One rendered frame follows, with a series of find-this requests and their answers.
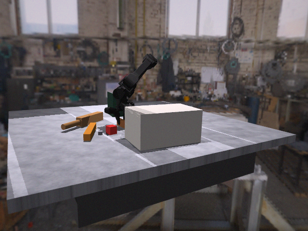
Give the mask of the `brown cylinder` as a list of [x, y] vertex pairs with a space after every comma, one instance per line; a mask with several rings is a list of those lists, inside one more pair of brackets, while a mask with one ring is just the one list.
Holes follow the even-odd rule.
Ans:
[[[116, 124], [118, 125], [118, 122], [116, 122]], [[125, 120], [120, 118], [120, 125], [118, 126], [125, 128]]]

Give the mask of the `orange bar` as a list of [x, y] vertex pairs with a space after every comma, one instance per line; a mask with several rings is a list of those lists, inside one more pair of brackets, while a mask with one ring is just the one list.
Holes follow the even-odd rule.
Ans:
[[90, 123], [83, 134], [84, 141], [90, 141], [96, 130], [96, 123]]

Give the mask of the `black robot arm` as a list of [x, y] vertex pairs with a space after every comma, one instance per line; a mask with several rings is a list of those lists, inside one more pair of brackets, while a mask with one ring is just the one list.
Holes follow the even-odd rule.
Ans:
[[128, 76], [125, 76], [119, 82], [120, 86], [113, 91], [114, 98], [120, 99], [118, 103], [118, 108], [121, 108], [123, 111], [125, 111], [125, 107], [134, 106], [134, 102], [128, 103], [127, 99], [125, 99], [125, 101], [122, 101], [121, 98], [127, 96], [130, 98], [134, 93], [134, 89], [137, 86], [136, 83], [139, 81], [139, 79], [148, 69], [151, 69], [152, 67], [154, 68], [157, 63], [158, 62], [155, 57], [153, 57], [151, 54], [146, 54], [143, 58], [142, 64], [134, 71], [134, 73], [128, 74]]

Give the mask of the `orange block with cylindrical handle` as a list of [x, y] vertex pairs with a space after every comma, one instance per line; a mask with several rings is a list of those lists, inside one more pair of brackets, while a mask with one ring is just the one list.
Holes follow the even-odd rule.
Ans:
[[94, 112], [87, 115], [76, 117], [75, 121], [62, 124], [61, 129], [65, 130], [75, 126], [84, 127], [89, 125], [90, 123], [95, 123], [101, 120], [103, 120], [103, 112]]

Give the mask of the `red block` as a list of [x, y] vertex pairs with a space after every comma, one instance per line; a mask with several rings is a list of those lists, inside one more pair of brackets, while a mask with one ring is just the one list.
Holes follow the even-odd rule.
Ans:
[[107, 125], [106, 126], [106, 134], [109, 134], [109, 135], [117, 134], [117, 126]]

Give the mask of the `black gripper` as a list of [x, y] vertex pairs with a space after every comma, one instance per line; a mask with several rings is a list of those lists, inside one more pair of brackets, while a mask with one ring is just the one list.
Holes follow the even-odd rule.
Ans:
[[[123, 97], [121, 98], [122, 101], [125, 101], [125, 99], [127, 99], [127, 97]], [[120, 99], [115, 99], [116, 100], [116, 108], [112, 108], [112, 107], [106, 107], [104, 109], [104, 112], [107, 113], [107, 114], [114, 114], [117, 122], [118, 122], [118, 125], [120, 125], [120, 113], [119, 111], [123, 111], [121, 108], [118, 108], [118, 103], [120, 101]], [[128, 101], [128, 99], [127, 99]], [[125, 119], [125, 112], [123, 111], [123, 119]]]

